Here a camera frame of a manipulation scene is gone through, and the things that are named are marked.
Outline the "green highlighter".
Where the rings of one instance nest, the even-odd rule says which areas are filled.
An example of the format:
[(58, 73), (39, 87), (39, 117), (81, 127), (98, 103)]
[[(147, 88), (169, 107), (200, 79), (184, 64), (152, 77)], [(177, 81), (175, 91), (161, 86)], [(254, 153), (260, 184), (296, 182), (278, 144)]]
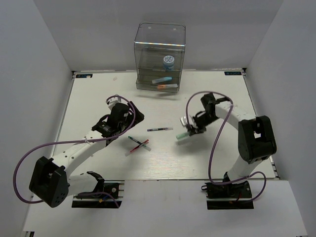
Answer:
[(187, 132), (176, 135), (176, 139), (177, 139), (177, 141), (181, 141), (181, 140), (184, 140), (190, 136), (192, 136), (192, 132), (187, 131)]

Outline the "orange cap highlighter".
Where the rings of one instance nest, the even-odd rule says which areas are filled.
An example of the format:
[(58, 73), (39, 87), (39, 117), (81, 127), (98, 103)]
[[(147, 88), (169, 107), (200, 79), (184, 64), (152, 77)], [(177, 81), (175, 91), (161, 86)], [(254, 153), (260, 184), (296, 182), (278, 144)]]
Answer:
[(178, 88), (178, 84), (160, 84), (157, 85), (158, 89)]

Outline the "blue highlighter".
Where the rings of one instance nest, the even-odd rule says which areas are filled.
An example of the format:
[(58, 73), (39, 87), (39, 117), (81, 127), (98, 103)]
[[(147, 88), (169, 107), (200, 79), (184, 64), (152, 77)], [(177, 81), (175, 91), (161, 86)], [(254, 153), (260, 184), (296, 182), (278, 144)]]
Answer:
[(162, 77), (162, 78), (152, 80), (152, 84), (157, 84), (157, 83), (171, 81), (171, 80), (172, 80), (172, 77)]

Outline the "blue cleaning gel jar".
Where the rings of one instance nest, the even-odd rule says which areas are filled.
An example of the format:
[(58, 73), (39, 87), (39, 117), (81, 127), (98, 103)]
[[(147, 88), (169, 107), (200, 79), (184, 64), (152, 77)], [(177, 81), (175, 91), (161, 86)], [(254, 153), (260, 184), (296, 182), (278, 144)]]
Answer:
[(165, 70), (174, 70), (175, 58), (172, 55), (166, 55), (163, 58), (163, 68)]

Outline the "clear acrylic organizer lid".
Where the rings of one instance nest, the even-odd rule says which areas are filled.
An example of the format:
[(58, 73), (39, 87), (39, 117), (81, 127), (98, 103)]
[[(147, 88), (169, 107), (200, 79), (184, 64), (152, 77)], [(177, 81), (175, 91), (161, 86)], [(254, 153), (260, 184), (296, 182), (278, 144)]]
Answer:
[(186, 27), (170, 23), (140, 23), (134, 40), (134, 51), (146, 46), (184, 48), (185, 50)]

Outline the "clear drawer organizer box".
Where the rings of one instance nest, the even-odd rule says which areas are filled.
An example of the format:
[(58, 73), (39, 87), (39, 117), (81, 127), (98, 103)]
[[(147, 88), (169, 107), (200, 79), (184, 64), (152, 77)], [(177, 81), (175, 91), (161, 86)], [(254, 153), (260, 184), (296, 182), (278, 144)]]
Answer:
[(146, 46), (134, 51), (137, 80), (142, 90), (179, 91), (185, 50)]

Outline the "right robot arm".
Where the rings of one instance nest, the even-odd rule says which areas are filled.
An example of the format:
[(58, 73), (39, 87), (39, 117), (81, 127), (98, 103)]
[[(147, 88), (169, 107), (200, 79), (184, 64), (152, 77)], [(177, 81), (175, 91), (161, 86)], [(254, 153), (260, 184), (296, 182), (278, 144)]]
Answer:
[(228, 180), (222, 182), (223, 192), (234, 197), (241, 191), (240, 183), (256, 174), (255, 168), (277, 151), (276, 140), (267, 116), (256, 117), (239, 107), (232, 99), (222, 93), (215, 98), (215, 91), (201, 91), (201, 102), (204, 110), (201, 116), (186, 117), (183, 126), (187, 129), (187, 136), (202, 134), (211, 123), (222, 119), (222, 125), (215, 137), (211, 148), (208, 165), (208, 177), (211, 178), (212, 160), (215, 148), (224, 129), (229, 123), (237, 130), (238, 158), (232, 168), (227, 171)]

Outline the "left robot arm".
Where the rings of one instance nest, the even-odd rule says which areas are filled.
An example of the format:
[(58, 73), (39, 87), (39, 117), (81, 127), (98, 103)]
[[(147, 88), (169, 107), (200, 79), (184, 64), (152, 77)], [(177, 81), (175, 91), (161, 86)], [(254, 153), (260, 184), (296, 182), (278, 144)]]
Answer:
[(121, 133), (144, 120), (145, 116), (130, 102), (116, 102), (111, 112), (87, 133), (82, 143), (75, 142), (67, 150), (51, 158), (37, 160), (29, 188), (42, 201), (54, 208), (66, 197), (80, 198), (111, 197), (104, 192), (104, 178), (93, 171), (73, 175), (74, 170), (96, 152), (106, 148)]

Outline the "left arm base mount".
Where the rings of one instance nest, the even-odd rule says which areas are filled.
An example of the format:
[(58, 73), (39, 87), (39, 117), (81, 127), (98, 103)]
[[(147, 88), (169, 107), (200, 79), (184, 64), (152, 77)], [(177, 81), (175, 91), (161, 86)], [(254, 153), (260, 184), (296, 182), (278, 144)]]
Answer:
[(72, 208), (117, 209), (123, 201), (124, 185), (124, 181), (105, 181), (96, 194), (74, 195)]

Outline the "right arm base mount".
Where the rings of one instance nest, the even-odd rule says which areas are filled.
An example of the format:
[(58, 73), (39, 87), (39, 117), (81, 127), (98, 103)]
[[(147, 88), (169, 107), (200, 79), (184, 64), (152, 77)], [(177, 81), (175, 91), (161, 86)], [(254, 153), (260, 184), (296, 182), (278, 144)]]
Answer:
[(208, 210), (246, 210), (254, 208), (248, 181), (220, 186), (209, 182), (202, 185), (201, 190), (206, 192)]

